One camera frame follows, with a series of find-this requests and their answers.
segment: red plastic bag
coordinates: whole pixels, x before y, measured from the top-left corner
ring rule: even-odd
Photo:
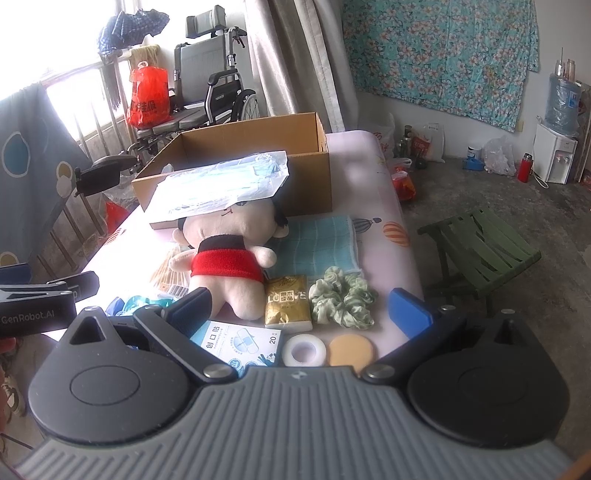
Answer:
[[[129,212],[122,206],[113,202],[106,202],[107,210],[107,234],[109,236],[115,233],[124,220],[129,216]]]
[[[135,128],[151,128],[170,117],[168,72],[141,65],[131,72],[134,86],[126,120]]]

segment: hot air balloon print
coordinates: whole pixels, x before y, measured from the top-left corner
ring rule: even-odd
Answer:
[[[354,218],[353,228],[355,228],[355,233],[359,235],[360,233],[367,232],[375,223],[382,223],[382,219],[379,217],[374,217],[371,220],[367,218]]]
[[[396,222],[386,222],[384,224],[384,235],[388,240],[401,247],[410,246],[410,238],[406,230]]]

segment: teal floral cloth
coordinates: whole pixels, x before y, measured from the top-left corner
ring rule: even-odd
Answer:
[[[539,71],[533,0],[345,0],[358,90],[515,131]]]

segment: wheelchair wheel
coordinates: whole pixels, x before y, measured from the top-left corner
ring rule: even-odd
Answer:
[[[250,89],[241,91],[236,97],[236,101],[234,101],[230,121],[238,122],[259,117],[260,114],[255,91]]]

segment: wheelchair armrest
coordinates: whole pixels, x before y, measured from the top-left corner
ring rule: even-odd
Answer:
[[[133,155],[109,155],[107,157],[99,158],[93,163],[93,166],[106,163],[116,163],[119,166],[119,171],[125,171],[135,167],[138,163],[138,159]]]
[[[217,82],[219,82],[219,80],[221,78],[229,77],[230,75],[236,75],[237,73],[238,73],[238,69],[229,69],[229,70],[224,70],[223,72],[212,73],[209,76],[209,80],[207,81],[207,84],[210,87],[213,87]]]
[[[78,197],[78,195],[82,194],[89,197],[117,186],[121,171],[117,162],[106,161],[93,165],[85,171],[81,171],[80,167],[76,167],[74,175],[76,176],[75,196]]]

